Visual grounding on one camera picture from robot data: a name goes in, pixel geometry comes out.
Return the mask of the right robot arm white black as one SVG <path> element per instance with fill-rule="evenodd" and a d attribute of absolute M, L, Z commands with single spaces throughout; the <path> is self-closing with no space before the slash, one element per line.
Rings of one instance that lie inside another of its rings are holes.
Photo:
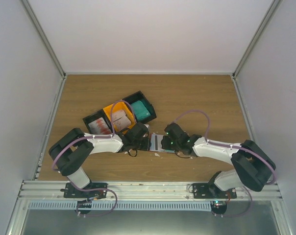
<path fill-rule="evenodd" d="M 275 180 L 275 163 L 254 142 L 226 143 L 212 141 L 201 135 L 189 136 L 176 123 L 165 128 L 162 148 L 172 150 L 179 157 L 208 157 L 233 166 L 230 171 L 218 171 L 208 181 L 208 192 L 220 198 L 232 188 L 246 187 L 260 192 L 265 185 Z"/>

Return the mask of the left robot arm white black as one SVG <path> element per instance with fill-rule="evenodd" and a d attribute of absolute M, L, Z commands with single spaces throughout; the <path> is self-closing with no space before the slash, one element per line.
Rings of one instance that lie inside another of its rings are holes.
<path fill-rule="evenodd" d="M 84 133 L 74 128 L 49 149 L 49 155 L 53 160 L 52 170 L 67 177 L 75 192 L 86 198 L 93 190 L 102 191 L 100 187 L 92 187 L 91 179 L 82 168 L 87 157 L 98 153 L 130 154 L 131 150 L 147 151 L 149 148 L 148 125 L 138 122 L 131 128 L 107 135 Z"/>

